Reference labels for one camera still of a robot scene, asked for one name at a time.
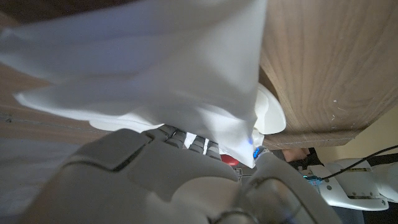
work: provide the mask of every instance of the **wooden panel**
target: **wooden panel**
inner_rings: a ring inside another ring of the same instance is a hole
[[[269,0],[260,64],[287,128],[266,146],[341,145],[398,103],[397,5]]]

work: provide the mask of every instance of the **wooden surface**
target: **wooden surface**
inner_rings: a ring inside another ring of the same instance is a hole
[[[398,104],[398,1],[270,0],[261,67],[286,130],[274,149],[347,143]]]
[[[128,1],[5,0],[0,11],[28,23],[124,2]],[[270,149],[343,145],[398,104],[397,4],[268,1],[259,81],[279,99],[287,128],[266,136],[264,145]],[[0,72],[4,120],[0,136],[77,143],[106,134],[87,122],[19,106],[12,92],[46,83],[5,66]]]

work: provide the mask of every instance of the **white wall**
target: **white wall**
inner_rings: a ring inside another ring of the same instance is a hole
[[[337,159],[362,158],[381,149],[398,144],[398,106],[381,116],[344,146],[318,147],[315,150],[321,162]],[[384,154],[398,153],[398,149]]]

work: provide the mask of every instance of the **white cloth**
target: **white cloth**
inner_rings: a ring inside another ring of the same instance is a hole
[[[102,129],[169,124],[253,167],[265,11],[265,0],[138,1],[4,29],[0,61],[53,83],[16,94],[25,106]]]

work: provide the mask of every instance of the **red object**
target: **red object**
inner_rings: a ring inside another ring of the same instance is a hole
[[[221,160],[230,166],[236,166],[239,164],[239,161],[229,155],[221,155]]]

